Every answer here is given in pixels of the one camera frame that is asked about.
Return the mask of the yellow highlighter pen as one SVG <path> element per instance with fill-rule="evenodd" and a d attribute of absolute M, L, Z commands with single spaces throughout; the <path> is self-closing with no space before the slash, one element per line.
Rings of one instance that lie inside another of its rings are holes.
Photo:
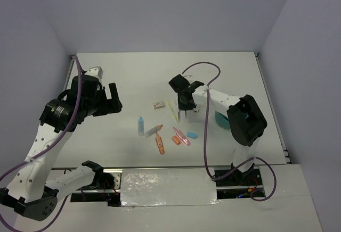
<path fill-rule="evenodd" d="M 178 120 L 178 115 L 175 113 L 175 110 L 173 109 L 173 106 L 171 105 L 171 103 L 169 101 L 167 101 L 167 105 L 172 113 L 172 116 L 175 120 L 176 123 L 179 123 L 179 120 Z"/>

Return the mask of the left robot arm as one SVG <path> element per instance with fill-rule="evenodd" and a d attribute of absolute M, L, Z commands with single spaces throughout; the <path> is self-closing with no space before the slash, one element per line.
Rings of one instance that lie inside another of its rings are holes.
<path fill-rule="evenodd" d="M 87 116 L 121 111 L 116 84 L 110 83 L 109 90 L 111 98 L 107 98 L 98 76 L 75 76 L 70 89 L 46 104 L 23 168 L 1 189 L 2 205 L 25 218 L 43 221 L 58 201 L 82 187 L 114 188 L 114 176 L 93 161 L 85 161 L 57 179 L 47 179 L 60 151 Z"/>

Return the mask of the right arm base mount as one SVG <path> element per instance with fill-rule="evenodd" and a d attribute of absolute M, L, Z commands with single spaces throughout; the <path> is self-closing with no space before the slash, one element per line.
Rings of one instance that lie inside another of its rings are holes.
<path fill-rule="evenodd" d="M 243 180 L 239 181 L 235 175 L 230 175 L 223 180 L 216 182 L 216 194 L 219 200 L 233 198 L 250 198 L 250 194 L 254 198 L 264 198 L 265 192 L 260 170 L 258 168 Z"/>

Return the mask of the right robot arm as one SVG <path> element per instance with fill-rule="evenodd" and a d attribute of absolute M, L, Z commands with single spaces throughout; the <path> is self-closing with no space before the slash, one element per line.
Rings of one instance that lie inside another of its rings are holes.
<path fill-rule="evenodd" d="M 217 182 L 232 175 L 232 180 L 236 184 L 245 184 L 249 180 L 250 173 L 255 165 L 256 157 L 253 145 L 263 136 L 267 127 L 267 121 L 255 99 L 248 94 L 244 97 L 225 94 L 211 89 L 209 84 L 205 85 L 200 81 L 189 82 L 181 74 L 172 78 L 168 84 L 177 94 L 179 110 L 190 111 L 198 105 L 206 107 L 203 154 L 205 169 L 211 180 Z M 231 135 L 239 146 L 235 151 L 231 170 L 219 177 L 210 173 L 207 160 L 210 109 L 227 117 Z"/>

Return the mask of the white eraser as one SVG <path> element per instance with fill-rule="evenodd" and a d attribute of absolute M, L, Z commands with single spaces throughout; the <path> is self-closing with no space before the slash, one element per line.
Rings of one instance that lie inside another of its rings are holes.
<path fill-rule="evenodd" d="M 162 109 L 165 107 L 165 102 L 164 101 L 157 101 L 157 102 L 153 102 L 153 108 L 155 110 L 157 109 Z"/>

